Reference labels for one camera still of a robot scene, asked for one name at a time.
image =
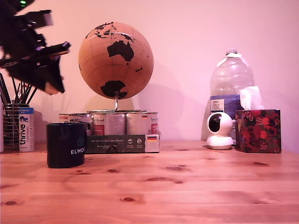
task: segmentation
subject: white security camera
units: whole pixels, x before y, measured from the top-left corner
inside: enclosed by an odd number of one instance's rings
[[[227,113],[212,113],[208,117],[206,125],[211,133],[206,140],[210,148],[231,149],[233,139],[228,134],[233,128],[233,121]]]

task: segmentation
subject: wooden table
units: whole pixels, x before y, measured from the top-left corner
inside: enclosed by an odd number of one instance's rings
[[[70,169],[48,168],[45,146],[1,154],[1,224],[299,223],[299,154],[204,145],[163,141]]]

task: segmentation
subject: pink wall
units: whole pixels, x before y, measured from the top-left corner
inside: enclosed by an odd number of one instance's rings
[[[113,106],[85,84],[78,51],[91,29],[117,21],[139,30],[155,59],[148,86],[121,101],[121,109],[158,111],[164,139],[204,138],[211,74],[225,50],[237,48],[251,65],[265,108],[281,109],[283,148],[299,152],[294,116],[299,110],[299,1],[36,0],[26,11],[40,9],[53,12],[54,26],[39,30],[48,44],[69,41],[72,46],[61,60],[66,92],[48,96],[39,91],[32,100],[37,141],[45,140],[45,124],[58,121],[60,112]],[[9,91],[13,94],[11,84]]]

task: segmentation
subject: floral tissue box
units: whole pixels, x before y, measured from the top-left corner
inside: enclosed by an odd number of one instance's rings
[[[238,151],[281,153],[280,110],[240,110],[235,118]]]

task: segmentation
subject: mug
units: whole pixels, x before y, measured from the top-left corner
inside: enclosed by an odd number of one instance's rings
[[[87,133],[83,123],[47,124],[47,165],[71,168],[84,163]]]

